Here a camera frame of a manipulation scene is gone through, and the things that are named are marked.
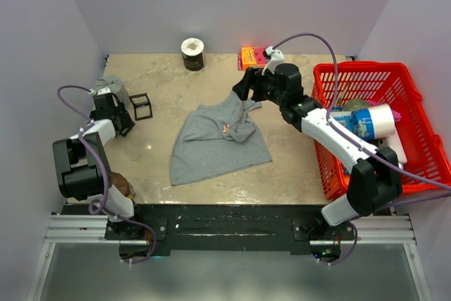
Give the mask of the grey sleeveless shirt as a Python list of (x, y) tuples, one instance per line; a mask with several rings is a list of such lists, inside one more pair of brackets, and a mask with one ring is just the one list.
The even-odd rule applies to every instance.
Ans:
[[(231, 92), (214, 106), (191, 111), (173, 146), (169, 175), (172, 186), (208, 180), (266, 164), (272, 157), (257, 124), (249, 114), (261, 103), (242, 101)], [(230, 133), (223, 133), (223, 126)]]

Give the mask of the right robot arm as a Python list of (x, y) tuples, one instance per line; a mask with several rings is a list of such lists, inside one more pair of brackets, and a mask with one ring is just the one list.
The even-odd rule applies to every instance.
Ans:
[(248, 68), (233, 91), (241, 100), (276, 104), (286, 123), (320, 143), (350, 173), (347, 192), (323, 207), (322, 217), (314, 222), (319, 238), (331, 239), (341, 223), (368, 216), (401, 195), (396, 153), (389, 147), (374, 147), (330, 117), (319, 102), (304, 93), (296, 65), (282, 63), (273, 71)]

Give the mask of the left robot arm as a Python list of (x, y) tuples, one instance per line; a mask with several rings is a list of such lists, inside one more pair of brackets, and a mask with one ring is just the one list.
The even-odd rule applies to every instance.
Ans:
[[(85, 114), (63, 98), (66, 89), (82, 90), (94, 100), (94, 110)], [(66, 199), (88, 201), (89, 213), (105, 213), (112, 223), (120, 223), (130, 239), (141, 238), (146, 231), (144, 219), (135, 215), (135, 203), (129, 193), (121, 192), (113, 182), (113, 172), (104, 145), (120, 135), (125, 137), (135, 123), (118, 96), (112, 92), (64, 85), (57, 96), (69, 109), (81, 115), (87, 124), (77, 134), (52, 145), (58, 188)]]

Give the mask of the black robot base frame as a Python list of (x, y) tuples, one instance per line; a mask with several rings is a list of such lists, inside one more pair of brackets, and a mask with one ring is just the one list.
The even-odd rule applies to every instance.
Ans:
[(319, 205), (138, 204), (137, 225), (107, 223), (105, 238), (120, 242), (122, 257), (155, 256), (176, 250), (262, 251), (310, 254), (322, 242), (318, 257), (340, 254), (356, 238), (349, 221), (329, 226)]

